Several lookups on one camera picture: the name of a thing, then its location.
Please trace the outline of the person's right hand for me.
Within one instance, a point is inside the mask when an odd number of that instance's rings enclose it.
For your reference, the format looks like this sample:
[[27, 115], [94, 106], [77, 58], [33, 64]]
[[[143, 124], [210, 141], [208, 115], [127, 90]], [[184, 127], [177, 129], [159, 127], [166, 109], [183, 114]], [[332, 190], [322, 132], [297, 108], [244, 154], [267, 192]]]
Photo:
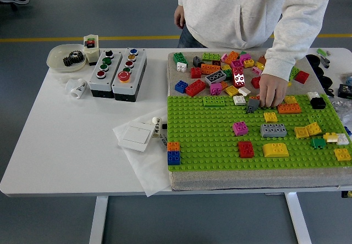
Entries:
[[184, 7], [178, 5], [174, 12], [174, 24], [179, 28], [183, 29], [186, 25], [185, 15], [184, 15]]

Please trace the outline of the person's left hand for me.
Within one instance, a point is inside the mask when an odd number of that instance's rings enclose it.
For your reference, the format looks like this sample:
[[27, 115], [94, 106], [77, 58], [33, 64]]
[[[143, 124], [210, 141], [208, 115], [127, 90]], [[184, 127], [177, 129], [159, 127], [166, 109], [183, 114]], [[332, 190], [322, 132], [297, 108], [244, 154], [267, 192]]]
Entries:
[[260, 106], [276, 107], [284, 100], [288, 82], [273, 75], [262, 74], [259, 86]]

